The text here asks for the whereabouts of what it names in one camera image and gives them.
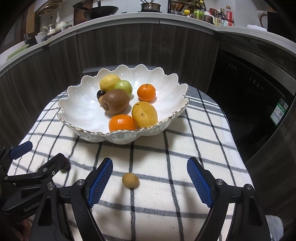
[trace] orange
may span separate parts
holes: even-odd
[[[141,101],[149,102],[155,98],[155,96],[156,96],[155,91],[156,90],[153,85],[143,84],[139,87],[137,94],[138,94],[138,97]]]
[[[136,123],[129,115],[115,115],[109,121],[109,130],[135,130]]]

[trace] black and white tablecloth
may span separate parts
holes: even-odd
[[[92,214],[106,240],[179,241],[194,240],[208,207],[203,204],[186,170],[188,158],[229,185],[251,183],[233,141],[227,119],[219,106],[204,93],[189,87],[186,110],[163,133],[140,137],[127,145],[90,143],[79,138],[57,118],[54,98],[42,111],[22,143],[30,140],[33,150],[13,161],[9,175],[31,173],[61,152],[71,162],[69,172],[58,172],[58,187],[86,178],[105,157],[113,160],[112,176]],[[133,190],[122,184],[122,176],[133,172],[140,186]],[[219,240],[225,240],[234,205],[228,213]],[[68,217],[75,240],[81,240],[71,205]]]

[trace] blue textured pad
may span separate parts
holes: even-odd
[[[89,200],[87,201],[87,203],[91,207],[93,207],[94,204],[99,203],[107,182],[109,181],[109,178],[112,174],[112,171],[113,162],[111,159],[109,159],[89,190]]]
[[[12,160],[16,160],[16,159],[20,158],[22,155],[25,155],[26,153],[31,151],[32,148],[33,148],[32,142],[27,141],[27,142],[19,145],[18,147],[12,149],[12,151],[10,153],[10,158]]]
[[[211,198],[210,187],[191,159],[187,161],[187,172],[201,201],[211,208],[214,202]]]

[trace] yellow lid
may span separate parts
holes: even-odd
[[[184,14],[185,14],[185,15],[189,15],[189,14],[190,14],[190,11],[189,11],[188,9],[185,9],[185,10],[184,10]]]

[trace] fruit bowl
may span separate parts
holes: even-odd
[[[132,107],[139,101],[137,89],[142,84],[152,84],[156,88],[156,98],[151,102],[157,111],[158,123],[135,131],[109,131],[108,123],[112,115],[100,106],[96,94],[100,80],[109,74],[116,74],[127,80],[133,87],[129,106],[122,112],[131,116]],[[85,75],[78,86],[69,86],[68,97],[59,100],[61,112],[58,118],[82,139],[89,142],[109,141],[128,144],[140,136],[153,136],[164,131],[171,121],[186,108],[187,84],[179,84],[177,74],[165,75],[162,68],[148,70],[140,64],[133,69],[120,65],[116,70],[101,69],[94,77]]]

